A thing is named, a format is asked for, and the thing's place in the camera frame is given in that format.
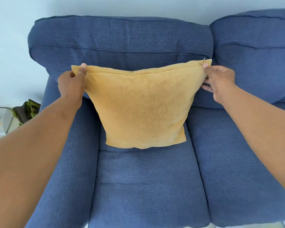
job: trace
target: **yellow pillow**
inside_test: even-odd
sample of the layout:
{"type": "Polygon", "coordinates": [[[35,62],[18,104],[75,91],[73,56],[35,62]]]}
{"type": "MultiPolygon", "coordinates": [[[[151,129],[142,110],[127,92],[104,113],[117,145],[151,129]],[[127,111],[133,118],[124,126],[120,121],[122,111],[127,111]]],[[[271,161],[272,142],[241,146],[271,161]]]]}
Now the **yellow pillow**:
{"type": "MultiPolygon", "coordinates": [[[[206,74],[189,61],[138,71],[88,66],[85,91],[106,131],[109,146],[146,149],[186,141],[183,124],[206,74]]],[[[79,66],[72,66],[75,75],[79,66]]]]}

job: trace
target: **fingernail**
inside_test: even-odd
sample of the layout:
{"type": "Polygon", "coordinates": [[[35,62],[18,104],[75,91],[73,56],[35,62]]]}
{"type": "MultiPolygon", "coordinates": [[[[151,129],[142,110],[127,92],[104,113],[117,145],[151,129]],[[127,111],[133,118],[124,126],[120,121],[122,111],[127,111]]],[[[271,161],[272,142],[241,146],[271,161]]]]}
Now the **fingernail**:
{"type": "Polygon", "coordinates": [[[86,63],[82,63],[81,65],[80,65],[82,68],[87,68],[87,64],[86,63]]]}

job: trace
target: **hand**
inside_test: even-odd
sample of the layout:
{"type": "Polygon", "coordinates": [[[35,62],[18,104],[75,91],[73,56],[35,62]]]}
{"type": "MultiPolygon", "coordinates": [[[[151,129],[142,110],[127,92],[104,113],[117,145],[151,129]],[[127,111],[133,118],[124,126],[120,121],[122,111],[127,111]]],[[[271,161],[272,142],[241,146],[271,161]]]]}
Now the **hand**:
{"type": "Polygon", "coordinates": [[[214,100],[221,104],[222,91],[229,87],[236,86],[235,72],[224,66],[209,66],[207,63],[203,64],[203,68],[207,74],[204,83],[210,86],[203,84],[201,87],[204,90],[212,92],[214,100]]]}
{"type": "Polygon", "coordinates": [[[76,110],[80,108],[82,103],[86,74],[87,64],[82,63],[77,76],[72,71],[66,71],[58,78],[58,89],[61,97],[67,99],[70,104],[74,104],[76,110]]]}

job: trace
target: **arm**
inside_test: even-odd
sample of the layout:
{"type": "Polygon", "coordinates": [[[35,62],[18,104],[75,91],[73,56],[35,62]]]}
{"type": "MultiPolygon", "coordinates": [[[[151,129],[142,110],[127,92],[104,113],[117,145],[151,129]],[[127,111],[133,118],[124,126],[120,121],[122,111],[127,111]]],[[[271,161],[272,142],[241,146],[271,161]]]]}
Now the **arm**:
{"type": "Polygon", "coordinates": [[[80,75],[58,79],[61,97],[39,115],[0,139],[0,227],[23,228],[60,158],[84,93],[80,75]]]}
{"type": "Polygon", "coordinates": [[[285,188],[285,110],[279,109],[234,84],[234,71],[204,66],[208,75],[202,88],[213,92],[271,174],[285,188]]]}

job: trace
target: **sofa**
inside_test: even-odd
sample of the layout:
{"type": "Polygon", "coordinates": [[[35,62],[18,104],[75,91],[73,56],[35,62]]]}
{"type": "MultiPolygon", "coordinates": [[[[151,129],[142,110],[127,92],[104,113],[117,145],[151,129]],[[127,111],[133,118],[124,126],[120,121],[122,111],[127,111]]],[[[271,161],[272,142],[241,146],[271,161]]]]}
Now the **sofa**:
{"type": "MultiPolygon", "coordinates": [[[[71,65],[140,70],[213,59],[236,84],[285,110],[285,9],[248,11],[210,26],[158,17],[55,16],[28,36],[49,74],[42,108],[71,65]]],[[[213,94],[200,89],[186,142],[119,149],[87,94],[61,158],[26,227],[176,228],[285,220],[285,190],[249,148],[213,94]]]]}

